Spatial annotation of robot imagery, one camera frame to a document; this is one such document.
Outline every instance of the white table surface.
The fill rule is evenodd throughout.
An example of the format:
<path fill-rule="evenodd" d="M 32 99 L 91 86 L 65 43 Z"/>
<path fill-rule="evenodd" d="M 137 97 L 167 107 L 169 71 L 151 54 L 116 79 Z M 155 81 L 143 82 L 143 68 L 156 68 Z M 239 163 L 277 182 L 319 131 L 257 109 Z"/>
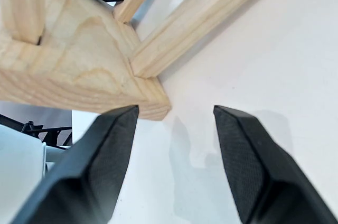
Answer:
<path fill-rule="evenodd" d="M 181 1 L 148 0 L 140 38 Z M 138 121 L 111 223 L 240 223 L 215 104 L 257 116 L 338 217 L 337 15 L 338 0 L 251 0 L 163 72 L 173 109 L 162 122 Z M 74 139 L 96 115 L 73 111 Z"/>

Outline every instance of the white surface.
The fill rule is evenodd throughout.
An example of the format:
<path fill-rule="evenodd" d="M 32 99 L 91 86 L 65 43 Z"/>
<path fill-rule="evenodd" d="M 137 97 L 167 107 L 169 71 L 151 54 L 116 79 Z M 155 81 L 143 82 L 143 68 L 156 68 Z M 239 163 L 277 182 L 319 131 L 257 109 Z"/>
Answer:
<path fill-rule="evenodd" d="M 0 223 L 9 223 L 44 172 L 44 145 L 0 125 Z"/>
<path fill-rule="evenodd" d="M 142 39 L 177 1 L 154 0 Z M 139 120 L 111 223 L 239 223 L 215 104 L 257 116 L 338 217 L 337 16 L 338 0 L 252 0 L 167 69 L 160 79 L 173 110 L 162 122 Z M 94 117 L 74 111 L 73 137 Z"/>

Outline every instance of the wooden stool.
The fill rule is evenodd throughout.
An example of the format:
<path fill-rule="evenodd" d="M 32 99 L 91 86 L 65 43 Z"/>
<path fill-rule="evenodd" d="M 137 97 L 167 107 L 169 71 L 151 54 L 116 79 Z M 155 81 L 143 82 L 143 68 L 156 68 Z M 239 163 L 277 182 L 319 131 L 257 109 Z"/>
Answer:
<path fill-rule="evenodd" d="M 0 0 L 0 99 L 103 113 L 139 105 L 161 120 L 157 76 L 247 0 L 185 0 L 143 42 L 129 24 L 144 0 Z"/>

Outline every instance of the wooden frame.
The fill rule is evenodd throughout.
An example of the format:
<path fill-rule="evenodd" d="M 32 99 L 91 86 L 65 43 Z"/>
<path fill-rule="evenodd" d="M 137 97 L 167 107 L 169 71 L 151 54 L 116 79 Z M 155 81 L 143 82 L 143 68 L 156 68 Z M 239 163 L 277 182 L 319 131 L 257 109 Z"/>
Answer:
<path fill-rule="evenodd" d="M 156 76 L 247 0 L 186 0 L 141 43 L 127 22 L 143 1 L 0 0 L 0 99 L 98 113 L 138 104 L 141 118 L 163 119 Z"/>

